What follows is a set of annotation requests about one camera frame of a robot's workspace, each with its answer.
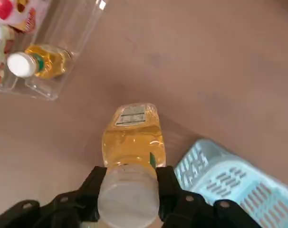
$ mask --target green label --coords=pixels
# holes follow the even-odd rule
[[[150,165],[155,169],[156,167],[156,161],[155,161],[155,156],[153,153],[150,152],[150,160],[149,160]]]
[[[34,58],[37,60],[37,62],[38,62],[38,72],[41,71],[42,69],[44,69],[45,63],[44,63],[43,57],[40,56],[39,54],[36,54],[36,53],[31,54],[31,55],[32,55],[32,57],[34,57]]]

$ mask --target bottle label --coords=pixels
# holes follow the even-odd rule
[[[125,108],[116,120],[116,126],[134,126],[145,123],[145,105],[130,106]]]
[[[45,63],[44,63],[43,57],[40,56],[39,54],[36,54],[36,53],[31,54],[31,56],[32,56],[33,58],[35,58],[35,60],[36,60],[37,63],[38,63],[38,72],[41,71],[42,69],[44,69]]]
[[[155,156],[153,153],[150,152],[149,154],[149,163],[150,165],[155,169],[156,167],[156,161],[155,161]]]

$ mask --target colorful package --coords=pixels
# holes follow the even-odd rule
[[[6,25],[0,25],[0,84],[4,78],[7,56],[14,45],[15,31]]]
[[[51,0],[0,0],[0,24],[6,24],[23,32],[39,28]]]

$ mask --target yellow liquid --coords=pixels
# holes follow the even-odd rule
[[[102,151],[104,164],[108,168],[140,164],[155,175],[155,167],[165,166],[166,161],[155,106],[153,104],[121,106],[104,131]]]
[[[46,79],[65,73],[67,63],[71,60],[67,51],[50,45],[31,45],[25,53],[31,56],[36,54],[41,57],[43,67],[37,70],[35,76]]]

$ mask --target screw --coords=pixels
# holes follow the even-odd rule
[[[26,203],[26,204],[22,205],[23,209],[28,209],[28,208],[31,208],[31,207],[32,207],[32,204],[30,204],[30,203]]]
[[[192,196],[187,196],[185,199],[188,202],[192,202],[194,200],[194,198]]]
[[[229,208],[230,204],[227,201],[221,201],[220,202],[220,206],[223,208]]]
[[[62,197],[59,201],[61,202],[61,203],[66,203],[67,201],[68,201],[68,197],[67,196],[65,196],[65,197]]]

